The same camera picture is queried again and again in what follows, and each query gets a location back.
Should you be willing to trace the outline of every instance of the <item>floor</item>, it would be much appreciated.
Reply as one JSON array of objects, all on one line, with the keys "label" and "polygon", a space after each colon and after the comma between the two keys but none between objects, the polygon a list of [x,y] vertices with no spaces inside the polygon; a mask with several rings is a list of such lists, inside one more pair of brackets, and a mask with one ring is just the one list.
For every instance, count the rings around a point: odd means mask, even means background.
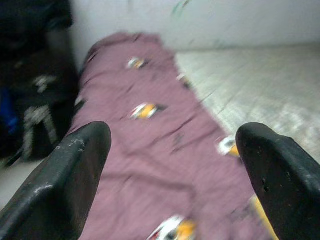
[{"label": "floor", "polygon": [[[230,134],[246,122],[293,137],[320,162],[320,45],[180,52],[197,97]],[[0,165],[0,210],[39,162]]]}]

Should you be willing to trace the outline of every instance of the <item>blue object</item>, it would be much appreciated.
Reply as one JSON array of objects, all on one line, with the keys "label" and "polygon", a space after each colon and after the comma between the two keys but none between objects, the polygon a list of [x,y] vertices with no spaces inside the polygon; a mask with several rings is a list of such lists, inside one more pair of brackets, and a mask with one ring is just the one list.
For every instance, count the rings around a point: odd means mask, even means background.
[{"label": "blue object", "polygon": [[0,88],[0,119],[10,135],[18,128],[18,117],[14,111],[9,90],[6,87]]}]

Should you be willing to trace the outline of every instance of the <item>white wall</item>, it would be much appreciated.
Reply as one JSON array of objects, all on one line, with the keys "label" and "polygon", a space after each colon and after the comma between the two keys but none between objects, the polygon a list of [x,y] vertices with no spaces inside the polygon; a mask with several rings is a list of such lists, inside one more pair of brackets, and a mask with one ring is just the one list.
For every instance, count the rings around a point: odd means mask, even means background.
[{"label": "white wall", "polygon": [[73,0],[77,65],[118,31],[160,33],[176,50],[320,42],[320,0]]}]

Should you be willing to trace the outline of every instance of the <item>blanket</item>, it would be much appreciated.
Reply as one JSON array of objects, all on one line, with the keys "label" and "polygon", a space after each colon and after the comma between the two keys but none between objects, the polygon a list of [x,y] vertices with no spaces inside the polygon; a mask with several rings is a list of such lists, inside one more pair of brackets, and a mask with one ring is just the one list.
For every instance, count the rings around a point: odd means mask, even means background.
[{"label": "blanket", "polygon": [[[146,64],[128,68],[133,57]],[[173,215],[193,219],[202,240],[270,239],[250,207],[245,167],[218,154],[224,131],[177,80],[175,55],[157,35],[107,37],[84,66],[70,132],[106,122],[112,147],[81,240],[145,240]],[[132,118],[143,103],[165,107]]]}]

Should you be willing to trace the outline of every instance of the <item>purple blanket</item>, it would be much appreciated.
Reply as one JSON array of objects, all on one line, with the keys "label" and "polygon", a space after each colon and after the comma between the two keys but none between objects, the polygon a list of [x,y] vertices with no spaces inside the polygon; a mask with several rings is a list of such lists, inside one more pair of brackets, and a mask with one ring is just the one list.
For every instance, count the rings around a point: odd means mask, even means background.
[{"label": "purple blanket", "polygon": [[[132,57],[149,63],[127,69]],[[224,132],[178,75],[154,35],[118,33],[90,50],[80,83],[86,103],[70,132],[106,122],[112,147],[81,240],[145,240],[176,214],[195,220],[202,240],[270,239],[250,208],[244,166],[217,153]],[[130,118],[142,103],[167,108]]]}]

